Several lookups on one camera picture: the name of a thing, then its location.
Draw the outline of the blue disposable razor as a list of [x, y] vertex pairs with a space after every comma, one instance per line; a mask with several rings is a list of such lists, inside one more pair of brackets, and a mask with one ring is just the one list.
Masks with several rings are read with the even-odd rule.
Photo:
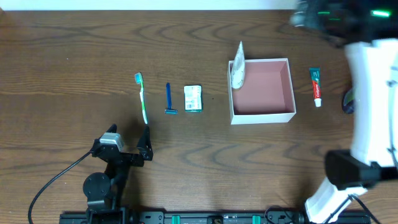
[[165, 86], [166, 97], [167, 97], [167, 108], [165, 109], [165, 114], [178, 114], [178, 111], [172, 108], [172, 95], [170, 83]]

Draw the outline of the red green toothpaste tube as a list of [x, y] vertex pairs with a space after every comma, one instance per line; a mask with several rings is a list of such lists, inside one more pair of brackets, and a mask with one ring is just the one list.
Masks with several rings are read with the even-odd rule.
[[321, 89], [320, 89], [320, 69], [312, 67], [309, 68], [309, 71], [312, 79], [314, 103], [315, 106], [319, 108], [322, 106]]

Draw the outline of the green white soap box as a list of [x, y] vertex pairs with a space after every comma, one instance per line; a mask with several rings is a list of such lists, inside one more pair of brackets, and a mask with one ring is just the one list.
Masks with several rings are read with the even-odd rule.
[[199, 113], [203, 110], [201, 85], [184, 86], [184, 105], [186, 112]]

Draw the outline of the clear pump bottle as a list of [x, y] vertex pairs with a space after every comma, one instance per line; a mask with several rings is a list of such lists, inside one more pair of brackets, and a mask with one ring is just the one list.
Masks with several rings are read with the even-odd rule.
[[354, 113], [354, 90], [353, 88], [346, 91], [341, 102], [342, 110], [345, 114]]

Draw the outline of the white box pink interior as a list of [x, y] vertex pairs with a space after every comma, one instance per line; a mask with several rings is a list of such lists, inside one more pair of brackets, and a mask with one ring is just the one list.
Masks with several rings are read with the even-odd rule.
[[231, 87], [233, 61], [228, 62], [227, 84], [230, 123], [287, 123], [296, 115], [289, 60], [287, 58], [245, 61], [241, 88]]

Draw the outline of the white lotion tube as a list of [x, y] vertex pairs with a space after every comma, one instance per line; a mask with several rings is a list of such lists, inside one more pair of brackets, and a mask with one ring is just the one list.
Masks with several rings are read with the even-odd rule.
[[230, 75], [232, 89], [240, 89], [243, 86], [245, 77], [245, 58], [242, 41], [239, 43]]

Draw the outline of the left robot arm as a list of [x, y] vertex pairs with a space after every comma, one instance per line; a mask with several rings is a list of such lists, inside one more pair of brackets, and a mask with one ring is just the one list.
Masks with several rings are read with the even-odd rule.
[[100, 138], [95, 139], [90, 153], [107, 163], [104, 172], [89, 175], [83, 192], [87, 197], [86, 215], [88, 223], [137, 223], [137, 215], [127, 206], [121, 205], [131, 167], [142, 167], [153, 159], [150, 129], [144, 132], [137, 143], [137, 154], [123, 152], [124, 141], [113, 124]]

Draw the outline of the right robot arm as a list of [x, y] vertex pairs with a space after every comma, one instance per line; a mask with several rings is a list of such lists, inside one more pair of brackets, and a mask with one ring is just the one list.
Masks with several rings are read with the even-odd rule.
[[397, 179], [397, 2], [299, 1], [291, 19], [344, 49], [352, 76], [353, 142], [325, 156], [324, 181], [305, 202], [306, 223], [371, 222], [346, 212], [379, 182]]

